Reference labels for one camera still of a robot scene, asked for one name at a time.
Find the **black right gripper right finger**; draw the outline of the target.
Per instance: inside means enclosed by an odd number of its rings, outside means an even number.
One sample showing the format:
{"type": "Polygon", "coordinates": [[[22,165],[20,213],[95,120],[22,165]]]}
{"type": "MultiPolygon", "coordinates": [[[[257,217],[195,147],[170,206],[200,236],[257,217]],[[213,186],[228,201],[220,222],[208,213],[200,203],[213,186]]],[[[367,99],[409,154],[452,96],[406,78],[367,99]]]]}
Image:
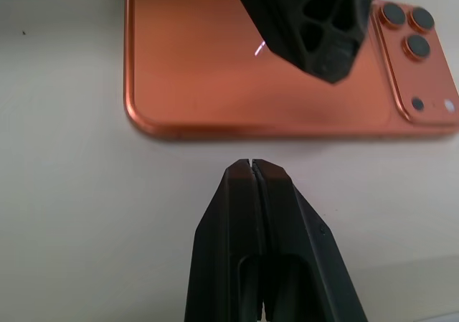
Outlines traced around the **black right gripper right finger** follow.
{"type": "Polygon", "coordinates": [[[268,322],[368,322],[328,225],[284,168],[256,159],[265,227],[268,322]]]}

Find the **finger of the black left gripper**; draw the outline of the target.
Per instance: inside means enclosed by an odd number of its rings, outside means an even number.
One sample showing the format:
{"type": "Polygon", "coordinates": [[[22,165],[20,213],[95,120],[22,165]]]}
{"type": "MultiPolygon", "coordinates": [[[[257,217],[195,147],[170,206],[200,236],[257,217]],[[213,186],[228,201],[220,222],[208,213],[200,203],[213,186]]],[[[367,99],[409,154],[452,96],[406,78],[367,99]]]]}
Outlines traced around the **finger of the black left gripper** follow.
{"type": "Polygon", "coordinates": [[[240,0],[271,52],[328,82],[345,79],[365,40],[373,0],[240,0]]]}

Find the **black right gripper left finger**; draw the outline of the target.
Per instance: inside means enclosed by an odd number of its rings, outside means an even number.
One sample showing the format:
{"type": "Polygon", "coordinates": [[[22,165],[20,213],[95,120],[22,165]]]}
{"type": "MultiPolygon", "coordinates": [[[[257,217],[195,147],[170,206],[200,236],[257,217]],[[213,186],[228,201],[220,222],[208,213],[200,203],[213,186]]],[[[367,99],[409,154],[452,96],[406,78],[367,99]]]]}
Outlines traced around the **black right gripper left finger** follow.
{"type": "Polygon", "coordinates": [[[194,234],[184,322],[258,322],[265,254],[260,194],[250,162],[224,171],[194,234]]]}

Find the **orange smartphone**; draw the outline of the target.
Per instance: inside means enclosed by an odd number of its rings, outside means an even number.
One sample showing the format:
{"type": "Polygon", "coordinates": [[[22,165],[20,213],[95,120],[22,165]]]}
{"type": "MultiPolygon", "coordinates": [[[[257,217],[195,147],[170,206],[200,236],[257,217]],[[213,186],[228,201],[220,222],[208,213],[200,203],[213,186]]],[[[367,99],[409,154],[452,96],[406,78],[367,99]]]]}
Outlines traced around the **orange smartphone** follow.
{"type": "Polygon", "coordinates": [[[373,0],[337,83],[271,52],[240,0],[126,0],[124,30],[125,109],[156,138],[459,133],[459,92],[422,6],[373,0]]]}

